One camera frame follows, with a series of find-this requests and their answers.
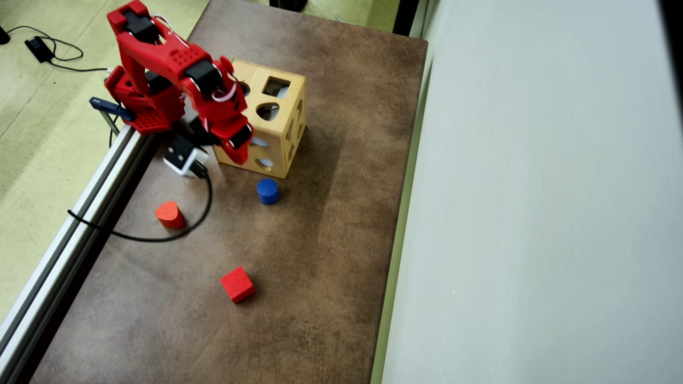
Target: blue block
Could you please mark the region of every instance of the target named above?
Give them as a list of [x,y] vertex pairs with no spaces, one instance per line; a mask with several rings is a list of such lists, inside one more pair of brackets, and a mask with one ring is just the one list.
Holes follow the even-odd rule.
[[280,198],[277,183],[273,179],[267,178],[259,181],[256,191],[258,192],[258,198],[261,199],[261,203],[265,205],[275,204]]

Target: power adapter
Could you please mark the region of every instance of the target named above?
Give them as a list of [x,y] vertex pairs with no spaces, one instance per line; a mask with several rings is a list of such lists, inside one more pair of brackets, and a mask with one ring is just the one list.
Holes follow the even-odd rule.
[[38,36],[24,41],[24,44],[29,47],[29,50],[31,53],[33,53],[33,56],[36,56],[36,59],[38,59],[38,61],[41,63],[50,61],[50,59],[55,56],[55,54],[50,51],[50,48],[47,47],[45,42],[42,41],[42,39]]

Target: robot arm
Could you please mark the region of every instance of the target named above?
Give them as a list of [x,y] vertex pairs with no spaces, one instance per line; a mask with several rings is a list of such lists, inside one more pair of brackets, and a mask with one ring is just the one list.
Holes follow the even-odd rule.
[[142,134],[168,131],[184,114],[184,92],[204,129],[220,141],[231,160],[243,164],[253,128],[241,114],[247,103],[232,64],[225,57],[213,60],[162,18],[151,17],[139,0],[107,14],[122,67],[111,73],[105,86],[116,101],[136,113],[136,119],[126,122]]

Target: square hole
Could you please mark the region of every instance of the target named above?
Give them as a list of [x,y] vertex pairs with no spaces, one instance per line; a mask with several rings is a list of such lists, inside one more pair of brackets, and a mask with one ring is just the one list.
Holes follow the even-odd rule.
[[284,98],[290,88],[290,82],[275,77],[268,77],[263,93],[277,98]]

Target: wire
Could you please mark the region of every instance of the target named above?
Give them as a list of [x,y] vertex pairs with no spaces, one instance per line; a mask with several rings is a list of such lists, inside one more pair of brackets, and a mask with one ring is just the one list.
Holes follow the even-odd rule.
[[202,164],[195,162],[194,165],[196,165],[200,169],[197,176],[206,180],[206,186],[207,186],[208,192],[209,192],[208,200],[206,202],[206,208],[204,208],[204,213],[201,214],[201,217],[199,218],[199,220],[197,220],[196,223],[194,223],[192,226],[190,226],[186,230],[184,230],[178,234],[174,234],[173,236],[161,237],[161,238],[131,236],[129,234],[123,234],[121,232],[116,232],[115,230],[108,230],[104,227],[100,227],[97,224],[91,223],[90,221],[85,220],[84,218],[77,216],[71,210],[67,210],[66,212],[68,212],[69,215],[71,215],[77,221],[79,221],[85,225],[88,225],[91,228],[95,228],[96,230],[103,232],[103,233],[106,233],[106,234],[111,234],[111,235],[114,235],[114,236],[117,236],[120,238],[125,238],[126,240],[139,241],[141,243],[166,243],[168,241],[178,240],[179,238],[183,238],[183,237],[189,235],[190,232],[196,230],[197,227],[199,227],[204,222],[204,220],[206,219],[206,217],[209,214],[209,211],[211,210],[211,204],[213,203],[213,186],[211,185],[211,178],[209,178],[209,174],[206,171],[206,168]]
[[[78,59],[80,59],[80,58],[83,57],[83,50],[81,50],[79,47],[77,47],[77,46],[71,44],[70,42],[65,42],[65,41],[60,40],[60,39],[52,38],[52,37],[50,37],[50,35],[48,35],[47,33],[43,32],[43,31],[41,31],[40,29],[30,27],[29,25],[19,25],[18,27],[14,27],[14,28],[10,29],[9,31],[7,31],[7,33],[12,32],[12,31],[15,31],[15,30],[20,29],[20,28],[32,29],[32,30],[34,30],[34,31],[36,31],[36,32],[38,32],[38,33],[41,33],[41,34],[43,35],[43,37],[45,37],[47,40],[50,40],[50,41],[52,42],[52,45],[53,45],[53,46],[52,46],[52,51],[51,51],[51,52],[52,52],[52,55],[54,56],[54,59],[56,59],[56,60],[59,60],[59,61],[73,61],[73,60],[78,60]],[[79,52],[79,54],[78,54],[77,56],[69,57],[69,58],[67,58],[67,59],[66,59],[66,58],[63,58],[63,57],[58,57],[58,56],[57,56],[57,43],[58,43],[58,42],[60,42],[60,43],[62,43],[62,44],[64,44],[64,45],[71,46],[72,48],[76,49],[76,50]],[[67,70],[73,70],[73,71],[75,71],[75,72],[93,72],[93,71],[96,71],[96,70],[109,70],[108,68],[90,68],[90,69],[70,68],[70,67],[65,67],[65,66],[60,66],[60,65],[58,65],[58,64],[55,64],[55,63],[52,62],[51,59],[48,60],[48,63],[52,64],[52,65],[55,66],[55,67],[63,68],[63,69],[67,69]]]
[[94,71],[96,71],[96,70],[105,70],[105,71],[106,71],[106,70],[109,70],[109,68],[89,68],[89,69],[69,68],[69,67],[64,67],[64,66],[60,66],[60,65],[58,65],[58,64],[55,64],[55,63],[53,63],[51,60],[48,60],[47,62],[50,63],[50,64],[52,64],[52,65],[54,65],[54,66],[57,67],[57,68],[68,69],[68,70],[72,70],[72,71],[75,71],[75,72],[94,72]]
[[339,21],[340,23],[349,24],[349,25],[355,25],[354,23],[349,23],[348,21],[342,20],[342,18],[339,17],[339,15],[337,14],[337,12],[335,12],[335,18],[336,18],[337,21]]

